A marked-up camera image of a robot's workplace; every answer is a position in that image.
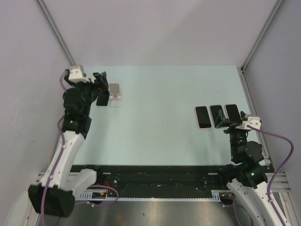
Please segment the pink-cased phone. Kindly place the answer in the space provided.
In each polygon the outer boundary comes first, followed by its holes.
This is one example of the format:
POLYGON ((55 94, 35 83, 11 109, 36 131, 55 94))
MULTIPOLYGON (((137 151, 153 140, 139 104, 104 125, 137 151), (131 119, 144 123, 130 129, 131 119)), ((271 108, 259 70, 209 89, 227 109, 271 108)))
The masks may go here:
POLYGON ((199 129, 209 129, 212 127, 208 108, 206 106, 195 107, 195 113, 199 129))

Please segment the pink phone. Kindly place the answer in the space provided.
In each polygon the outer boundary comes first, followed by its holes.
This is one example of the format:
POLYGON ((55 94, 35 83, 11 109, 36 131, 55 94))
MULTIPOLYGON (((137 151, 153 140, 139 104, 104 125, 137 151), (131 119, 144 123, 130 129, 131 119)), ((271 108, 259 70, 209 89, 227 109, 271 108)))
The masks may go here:
POLYGON ((241 116, 236 104, 225 105, 225 110, 231 122, 240 122, 241 116))

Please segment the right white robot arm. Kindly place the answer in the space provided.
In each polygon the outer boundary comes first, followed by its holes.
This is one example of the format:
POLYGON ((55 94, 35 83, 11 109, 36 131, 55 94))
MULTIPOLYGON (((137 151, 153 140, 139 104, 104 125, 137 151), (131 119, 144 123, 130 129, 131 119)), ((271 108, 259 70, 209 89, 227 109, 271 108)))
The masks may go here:
POLYGON ((218 170, 217 184, 222 189, 229 189, 233 201, 239 200, 251 220, 258 226, 288 226, 290 223, 274 200, 271 191, 275 171, 268 178, 260 162, 264 160, 262 145, 248 141, 251 130, 261 132, 261 120, 258 116, 239 112, 234 115, 224 113, 222 109, 212 114, 214 127, 224 128, 230 137, 232 164, 218 170))

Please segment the black phone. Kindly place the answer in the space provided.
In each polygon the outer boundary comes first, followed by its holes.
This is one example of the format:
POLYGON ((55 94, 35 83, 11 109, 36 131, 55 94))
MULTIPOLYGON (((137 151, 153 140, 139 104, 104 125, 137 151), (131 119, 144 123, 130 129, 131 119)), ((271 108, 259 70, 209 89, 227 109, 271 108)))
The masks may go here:
POLYGON ((212 115, 212 119, 214 122, 214 127, 217 128, 218 125, 223 121, 224 119, 224 113, 221 105, 212 105, 210 106, 210 111, 212 115))

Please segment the white phone stand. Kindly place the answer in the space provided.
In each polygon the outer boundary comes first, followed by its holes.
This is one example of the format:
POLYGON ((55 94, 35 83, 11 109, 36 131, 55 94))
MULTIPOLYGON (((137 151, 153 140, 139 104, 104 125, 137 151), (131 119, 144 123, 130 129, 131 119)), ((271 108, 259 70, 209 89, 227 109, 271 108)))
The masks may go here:
POLYGON ((109 93, 110 93, 109 99, 111 100, 111 107, 121 107, 122 96, 121 96, 120 84, 110 83, 109 93))

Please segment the black rectangular phone stand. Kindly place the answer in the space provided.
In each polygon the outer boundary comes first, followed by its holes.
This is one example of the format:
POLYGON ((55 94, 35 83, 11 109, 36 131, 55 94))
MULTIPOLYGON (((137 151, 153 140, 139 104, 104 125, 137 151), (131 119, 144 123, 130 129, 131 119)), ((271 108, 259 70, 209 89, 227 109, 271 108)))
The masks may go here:
POLYGON ((107 106, 110 98, 109 91, 100 91, 98 93, 96 105, 97 106, 107 106))

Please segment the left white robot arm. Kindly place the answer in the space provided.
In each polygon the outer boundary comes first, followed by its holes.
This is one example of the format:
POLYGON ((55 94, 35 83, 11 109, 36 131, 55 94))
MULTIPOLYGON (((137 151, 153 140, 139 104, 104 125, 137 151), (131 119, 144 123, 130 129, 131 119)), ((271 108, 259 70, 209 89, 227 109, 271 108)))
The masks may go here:
POLYGON ((87 188, 103 185, 102 174, 83 169, 69 180, 75 157, 87 138, 92 103, 100 98, 107 102, 110 96, 107 73, 93 73, 94 80, 80 69, 65 70, 64 80, 71 86, 63 93, 64 116, 58 122, 61 142, 41 180, 28 188, 28 196, 39 214, 57 217, 71 215, 76 197, 87 188))

